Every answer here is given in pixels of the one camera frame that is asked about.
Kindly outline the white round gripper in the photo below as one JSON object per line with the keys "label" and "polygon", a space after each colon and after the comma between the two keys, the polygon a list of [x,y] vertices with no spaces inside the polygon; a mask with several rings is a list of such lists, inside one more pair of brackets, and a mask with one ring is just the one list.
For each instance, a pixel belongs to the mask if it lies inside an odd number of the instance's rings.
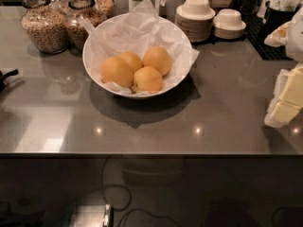
{"label": "white round gripper", "polygon": [[[286,55],[303,62],[303,8],[269,34],[264,43],[271,47],[285,45]],[[272,128],[288,125],[303,109],[303,64],[294,69],[282,69],[276,78],[274,97],[270,101],[264,123]]]}

